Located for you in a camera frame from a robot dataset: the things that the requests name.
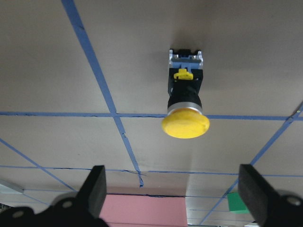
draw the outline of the metal terminal screw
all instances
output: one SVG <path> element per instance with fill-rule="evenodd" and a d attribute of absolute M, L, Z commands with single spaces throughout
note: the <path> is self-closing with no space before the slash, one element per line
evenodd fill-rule
<path fill-rule="evenodd" d="M 294 206 L 300 206 L 301 205 L 301 201 L 298 198 L 294 197 L 294 196 L 288 196 L 287 201 L 290 204 L 294 205 Z"/>
<path fill-rule="evenodd" d="M 13 216 L 13 218 L 19 218 L 19 217 L 22 217 L 23 215 L 24 215 L 24 211 L 19 210 L 19 211 L 13 213 L 12 216 Z"/>
<path fill-rule="evenodd" d="M 62 204 L 62 207 L 63 208 L 69 208 L 69 207 L 71 207 L 72 206 L 72 201 L 66 201 L 66 202 L 64 202 L 63 204 Z"/>

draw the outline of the green block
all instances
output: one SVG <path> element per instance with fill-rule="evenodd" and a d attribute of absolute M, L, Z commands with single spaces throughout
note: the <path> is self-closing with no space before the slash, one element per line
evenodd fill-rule
<path fill-rule="evenodd" d="M 248 214 L 250 211 L 237 192 L 227 194 L 229 211 L 235 214 Z"/>

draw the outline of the pink block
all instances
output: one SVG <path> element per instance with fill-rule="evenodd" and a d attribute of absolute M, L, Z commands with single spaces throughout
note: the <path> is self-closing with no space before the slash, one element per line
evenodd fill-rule
<path fill-rule="evenodd" d="M 187 227 L 183 197 L 107 195 L 100 217 L 111 227 Z"/>

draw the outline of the yellow mushroom button cap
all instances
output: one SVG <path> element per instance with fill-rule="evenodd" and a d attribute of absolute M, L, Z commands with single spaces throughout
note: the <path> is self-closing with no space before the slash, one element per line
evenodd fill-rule
<path fill-rule="evenodd" d="M 162 121 L 168 135 L 179 139 L 190 139 L 203 135 L 209 128 L 209 120 L 198 111 L 182 108 L 174 111 Z"/>

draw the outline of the yellow latch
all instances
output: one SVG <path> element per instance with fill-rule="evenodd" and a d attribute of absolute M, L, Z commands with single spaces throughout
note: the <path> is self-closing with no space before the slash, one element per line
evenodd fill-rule
<path fill-rule="evenodd" d="M 193 80 L 194 75 L 192 73 L 189 73 L 187 69 L 179 69 L 179 72 L 174 74 L 174 79 L 187 79 L 187 80 Z"/>

